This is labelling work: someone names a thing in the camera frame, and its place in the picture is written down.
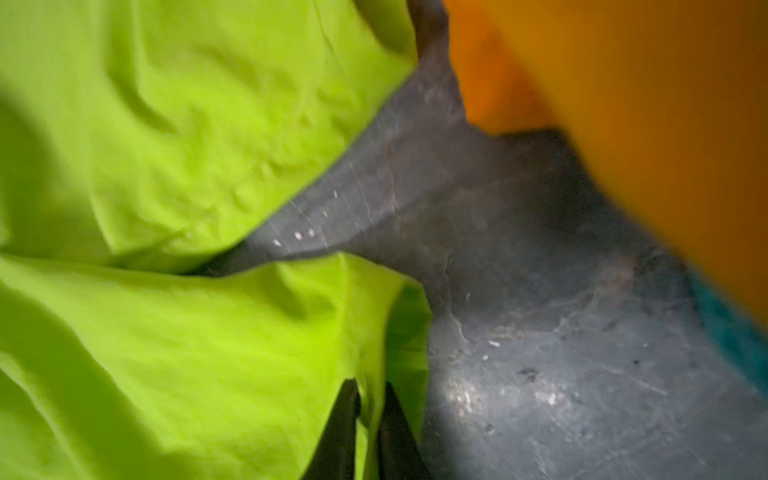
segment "gray stone floor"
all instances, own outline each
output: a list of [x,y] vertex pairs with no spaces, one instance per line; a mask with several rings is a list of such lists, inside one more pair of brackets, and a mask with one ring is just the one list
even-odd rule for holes
[[679,262],[559,133],[467,125],[446,48],[207,272],[345,250],[423,282],[438,479],[766,478],[768,405],[706,337]]

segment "orange object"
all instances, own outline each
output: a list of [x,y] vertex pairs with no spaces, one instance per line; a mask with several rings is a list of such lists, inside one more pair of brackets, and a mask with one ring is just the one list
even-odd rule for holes
[[[768,326],[765,2],[480,4],[510,52],[498,61],[520,62],[595,180]],[[492,104],[464,61],[468,111]]]
[[473,0],[445,0],[450,57],[467,120],[490,134],[555,126],[554,116]]

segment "neon green fabric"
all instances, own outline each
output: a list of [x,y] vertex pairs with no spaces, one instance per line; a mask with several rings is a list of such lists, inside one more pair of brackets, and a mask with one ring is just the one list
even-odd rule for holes
[[183,272],[412,70],[405,0],[5,0],[0,251]]
[[366,260],[209,279],[0,257],[0,279],[3,480],[298,479],[351,377],[357,478],[385,377],[419,434],[429,308]]

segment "orange fabric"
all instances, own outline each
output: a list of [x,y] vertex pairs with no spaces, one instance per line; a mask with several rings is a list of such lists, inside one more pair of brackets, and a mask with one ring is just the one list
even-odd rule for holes
[[768,326],[768,4],[482,4],[596,181]]
[[445,0],[450,57],[467,120],[491,134],[553,127],[554,117],[476,0]]

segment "teal fabric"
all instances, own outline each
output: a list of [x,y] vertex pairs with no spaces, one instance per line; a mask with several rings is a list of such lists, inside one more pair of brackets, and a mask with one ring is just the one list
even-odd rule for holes
[[768,397],[768,336],[702,277],[690,273],[699,315],[723,355]]

